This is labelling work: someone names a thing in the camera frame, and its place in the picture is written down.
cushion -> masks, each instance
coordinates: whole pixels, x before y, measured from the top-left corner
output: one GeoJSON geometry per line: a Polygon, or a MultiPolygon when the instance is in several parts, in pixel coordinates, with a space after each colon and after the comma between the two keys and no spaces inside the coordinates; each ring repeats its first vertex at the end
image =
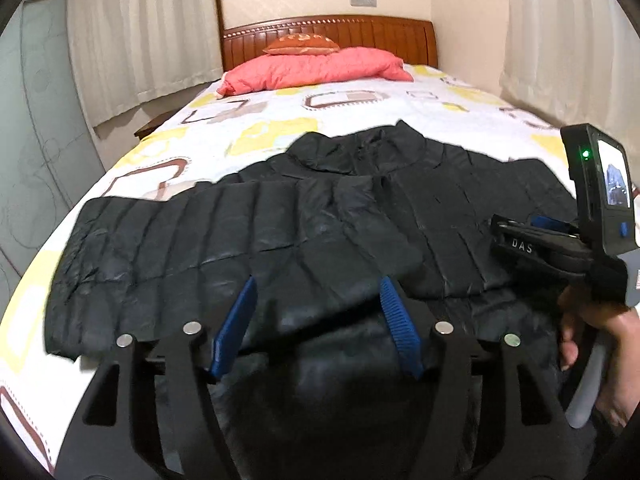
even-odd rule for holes
{"type": "Polygon", "coordinates": [[[223,97],[363,77],[414,80],[391,52],[356,46],[326,56],[255,57],[227,72],[217,92],[223,97]]]}
{"type": "Polygon", "coordinates": [[[265,54],[289,54],[300,56],[301,54],[331,54],[338,52],[337,43],[320,34],[289,34],[271,42],[262,51],[265,54]]]}

wooden headboard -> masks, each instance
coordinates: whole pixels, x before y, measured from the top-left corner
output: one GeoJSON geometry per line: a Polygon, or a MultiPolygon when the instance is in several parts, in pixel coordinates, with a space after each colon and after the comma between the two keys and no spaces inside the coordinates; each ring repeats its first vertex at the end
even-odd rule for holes
{"type": "Polygon", "coordinates": [[[405,63],[438,67],[433,23],[409,18],[334,14],[303,16],[228,28],[222,35],[224,70],[261,56],[271,41],[287,34],[322,34],[340,47],[372,46],[393,52],[405,63]]]}

black jacket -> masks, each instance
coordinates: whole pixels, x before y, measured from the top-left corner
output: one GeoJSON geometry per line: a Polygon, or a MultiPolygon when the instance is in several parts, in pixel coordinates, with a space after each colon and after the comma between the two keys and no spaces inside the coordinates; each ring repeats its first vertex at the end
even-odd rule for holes
{"type": "MultiPolygon", "coordinates": [[[[400,377],[381,276],[478,337],[517,333],[558,386],[557,290],[491,254],[493,214],[569,221],[575,203],[538,160],[499,162],[402,121],[308,133],[167,202],[89,200],[54,276],[46,349],[75,358],[100,355],[125,332],[158,338],[252,274],[258,308],[242,356],[212,389],[240,469],[395,478],[412,460],[430,387],[400,377]]],[[[461,465],[472,447],[470,437],[461,465]]]]}

pink pillow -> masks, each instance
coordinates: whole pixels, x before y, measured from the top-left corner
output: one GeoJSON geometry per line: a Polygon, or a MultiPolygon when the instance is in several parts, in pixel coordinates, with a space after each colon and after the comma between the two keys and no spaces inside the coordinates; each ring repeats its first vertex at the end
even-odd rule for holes
{"type": "Polygon", "coordinates": [[[260,90],[383,77],[413,81],[402,59],[386,50],[355,46],[326,56],[260,56],[236,66],[225,75],[220,96],[260,90]]]}

handheld device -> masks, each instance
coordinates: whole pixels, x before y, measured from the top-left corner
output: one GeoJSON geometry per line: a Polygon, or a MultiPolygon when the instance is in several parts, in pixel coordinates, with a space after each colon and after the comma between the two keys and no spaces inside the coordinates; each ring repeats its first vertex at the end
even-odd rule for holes
{"type": "MultiPolygon", "coordinates": [[[[599,300],[634,307],[640,303],[640,248],[625,149],[590,124],[566,126],[560,134],[575,184],[577,224],[541,216],[521,224],[494,216],[494,245],[560,278],[586,280],[599,300]]],[[[576,368],[582,379],[565,402],[574,428],[591,415],[611,346],[604,333],[591,342],[588,361],[576,368]]]]}

